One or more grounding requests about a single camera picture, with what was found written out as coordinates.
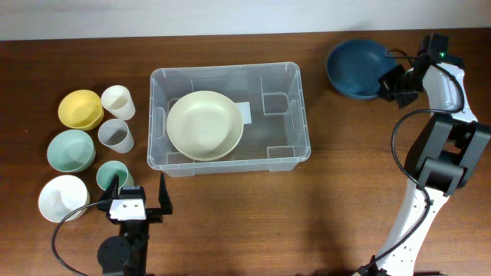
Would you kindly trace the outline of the beige large bowl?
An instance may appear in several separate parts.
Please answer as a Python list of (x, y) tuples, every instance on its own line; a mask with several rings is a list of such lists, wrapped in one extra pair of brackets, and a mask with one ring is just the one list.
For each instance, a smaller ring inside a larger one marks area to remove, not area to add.
[(174, 129), (204, 126), (244, 128), (244, 119), (232, 100), (210, 90), (200, 90), (181, 97), (172, 106), (166, 119), (169, 139)]

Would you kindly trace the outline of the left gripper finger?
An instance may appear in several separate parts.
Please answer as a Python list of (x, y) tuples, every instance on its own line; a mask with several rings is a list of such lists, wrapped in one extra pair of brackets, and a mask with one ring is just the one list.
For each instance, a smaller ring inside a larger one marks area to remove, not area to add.
[(117, 198), (119, 190), (119, 176), (114, 175), (112, 180), (110, 181), (110, 185), (106, 188), (104, 193), (101, 195), (101, 201), (108, 201)]
[(162, 213), (172, 213), (173, 212), (173, 205), (172, 205), (169, 193), (168, 193), (167, 188), (166, 188), (166, 180), (165, 180), (165, 175), (163, 172), (160, 174), (158, 201), (159, 201), (160, 210)]

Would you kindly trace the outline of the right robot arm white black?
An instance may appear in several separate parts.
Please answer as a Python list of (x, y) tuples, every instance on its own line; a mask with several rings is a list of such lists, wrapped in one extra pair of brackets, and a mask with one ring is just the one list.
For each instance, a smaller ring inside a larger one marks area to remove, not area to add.
[(396, 222), (382, 249), (358, 269), (359, 275), (413, 275), (415, 261), (438, 212), (469, 181), (490, 141), (490, 128), (477, 121), (463, 85), (463, 60), (447, 53), (448, 37), (429, 34), (411, 68), (399, 65), (383, 75), (379, 94), (405, 107), (427, 94), (431, 115), (405, 161), (407, 177)]

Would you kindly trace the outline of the cream large bowl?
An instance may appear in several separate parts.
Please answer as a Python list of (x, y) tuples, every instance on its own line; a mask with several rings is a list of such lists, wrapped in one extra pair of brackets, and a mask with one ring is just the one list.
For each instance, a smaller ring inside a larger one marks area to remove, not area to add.
[(174, 129), (170, 140), (183, 155), (198, 161), (212, 161), (231, 153), (243, 131), (242, 126), (193, 126)]

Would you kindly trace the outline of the white small bowl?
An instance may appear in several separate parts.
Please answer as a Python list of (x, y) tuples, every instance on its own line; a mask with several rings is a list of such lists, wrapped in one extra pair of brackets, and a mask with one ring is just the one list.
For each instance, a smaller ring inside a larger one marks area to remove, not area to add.
[(90, 203), (84, 182), (72, 175), (58, 176), (49, 181), (38, 197), (38, 209), (50, 222), (60, 222), (70, 212)]

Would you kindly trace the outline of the dark blue large bowl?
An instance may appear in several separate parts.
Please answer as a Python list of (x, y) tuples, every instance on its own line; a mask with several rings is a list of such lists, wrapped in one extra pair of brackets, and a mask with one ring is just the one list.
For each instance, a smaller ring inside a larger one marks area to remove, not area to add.
[(379, 79), (398, 66), (385, 56), (387, 49), (372, 40), (354, 39), (334, 46), (326, 61), (332, 87), (357, 100), (379, 98)]

